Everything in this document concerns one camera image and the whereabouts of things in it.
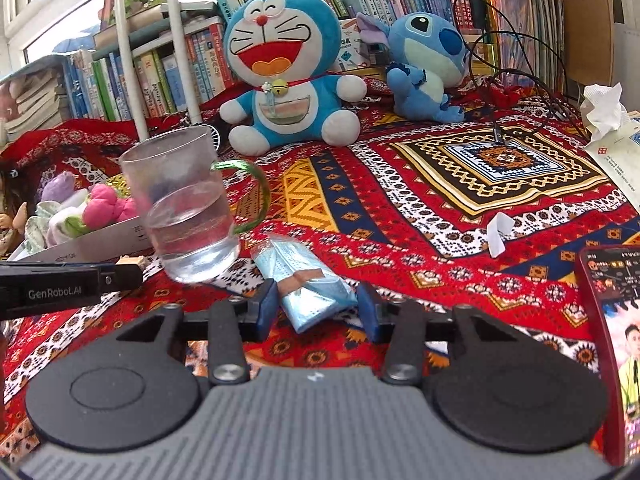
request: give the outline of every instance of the metal bolt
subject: metal bolt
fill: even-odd
[[[386,374],[395,381],[409,381],[417,377],[418,370],[413,365],[391,365]]]
[[[232,381],[238,380],[244,374],[244,368],[238,365],[228,364],[228,365],[220,365],[213,370],[213,376],[219,380],[224,381],[225,383],[230,383]]]

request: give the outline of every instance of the cup rim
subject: cup rim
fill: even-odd
[[[208,128],[209,131],[208,132],[204,132],[203,134],[201,134],[201,135],[199,135],[199,136],[197,136],[197,137],[195,137],[195,138],[193,138],[191,140],[188,140],[187,142],[185,142],[184,144],[181,144],[180,146],[176,146],[175,148],[171,148],[170,150],[166,150],[165,152],[156,153],[155,155],[149,155],[149,156],[134,158],[132,160],[124,160],[124,157],[127,155],[127,153],[132,152],[133,150],[135,150],[136,148],[138,148],[139,146],[141,146],[142,144],[144,144],[145,142],[147,142],[149,140],[162,139],[163,137],[168,136],[169,134],[174,134],[174,133],[180,132],[182,130],[189,130],[190,128],[197,128],[197,127],[200,127],[200,126],[204,126],[205,128]],[[156,158],[156,156],[164,156],[164,155],[167,155],[169,153],[176,152],[177,150],[181,150],[185,146],[188,146],[192,142],[200,140],[204,136],[210,136],[214,131],[217,131],[217,130],[213,126],[211,126],[210,124],[205,124],[205,123],[191,124],[190,126],[183,126],[181,128],[176,128],[175,130],[169,130],[168,132],[165,132],[164,134],[160,134],[160,135],[154,136],[154,137],[149,137],[148,139],[145,139],[142,142],[138,142],[137,144],[134,144],[126,152],[124,152],[122,155],[120,155],[120,158],[118,159],[118,163],[120,165],[122,165],[122,163],[129,164],[130,162],[139,162],[141,160],[149,160],[149,159],[152,159],[152,158]]]

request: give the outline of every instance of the purple ear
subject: purple ear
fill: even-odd
[[[372,16],[367,16],[359,12],[356,14],[358,27],[360,28],[360,39],[367,44],[380,43],[389,46],[387,35],[389,26]]]

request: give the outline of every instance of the packaged face mask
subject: packaged face mask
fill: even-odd
[[[278,282],[282,307],[297,333],[356,305],[351,287],[293,238],[270,235],[251,256],[265,278]]]

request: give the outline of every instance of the glass mug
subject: glass mug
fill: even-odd
[[[260,168],[246,160],[218,161],[212,128],[188,126],[151,137],[120,157],[138,213],[165,272],[176,282],[211,280],[240,251],[238,234],[267,215],[271,193]],[[243,170],[262,189],[256,219],[236,225],[220,170]]]

